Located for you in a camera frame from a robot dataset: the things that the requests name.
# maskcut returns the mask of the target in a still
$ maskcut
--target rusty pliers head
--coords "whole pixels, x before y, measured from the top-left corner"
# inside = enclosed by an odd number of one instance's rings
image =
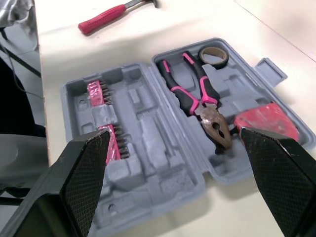
[[[232,146],[232,138],[226,119],[217,111],[215,104],[207,104],[206,107],[200,104],[195,110],[195,114],[200,116],[200,123],[204,131],[216,143],[225,149]]]

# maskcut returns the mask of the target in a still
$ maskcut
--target white table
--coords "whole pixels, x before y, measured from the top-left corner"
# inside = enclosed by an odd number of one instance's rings
[[[263,57],[278,65],[289,78],[276,88],[277,93],[316,132],[312,109],[316,43],[309,40],[315,36],[316,21],[306,14],[315,13],[312,0],[289,4],[286,0],[160,2],[162,9],[147,4],[86,37],[77,28],[79,22],[124,2],[55,0],[47,4],[36,0],[50,163],[66,145],[60,99],[66,82],[123,63],[149,62],[155,54],[213,37],[225,39],[251,66]],[[314,31],[295,35],[292,16],[300,20],[301,27]],[[222,186],[205,178],[207,192],[202,197],[118,236],[283,236],[253,179]]]

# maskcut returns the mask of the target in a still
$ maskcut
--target hammer head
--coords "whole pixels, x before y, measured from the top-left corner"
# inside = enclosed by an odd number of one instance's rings
[[[146,2],[152,2],[155,6],[155,8],[159,8],[159,4],[157,0],[145,0]]]

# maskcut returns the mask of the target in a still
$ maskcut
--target gray plastic case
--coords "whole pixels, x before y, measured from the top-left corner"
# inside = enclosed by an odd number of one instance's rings
[[[62,103],[67,141],[109,123],[123,131],[130,157],[106,166],[103,189],[90,229],[91,237],[106,237],[174,210],[204,192],[204,173],[224,184],[233,184],[252,175],[247,153],[239,137],[224,155],[215,154],[215,145],[206,137],[196,117],[187,117],[179,101],[169,91],[155,65],[166,59],[175,80],[196,98],[199,86],[184,63],[181,52],[197,56],[202,47],[225,48],[229,55],[220,70],[204,65],[213,87],[221,95],[222,107],[230,127],[236,114],[278,103],[294,122],[305,149],[315,145],[316,137],[286,105],[273,87],[286,75],[268,58],[250,67],[222,39],[210,39],[155,56],[151,65],[123,65],[67,83]],[[91,107],[87,84],[105,81],[112,105]]]

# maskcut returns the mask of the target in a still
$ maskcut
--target pink pliers handle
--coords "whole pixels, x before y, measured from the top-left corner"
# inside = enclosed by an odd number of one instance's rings
[[[184,61],[189,65],[192,71],[195,73],[201,92],[201,102],[203,104],[218,104],[220,95],[212,87],[202,65],[197,61],[195,57],[189,52],[185,51],[182,53]]]

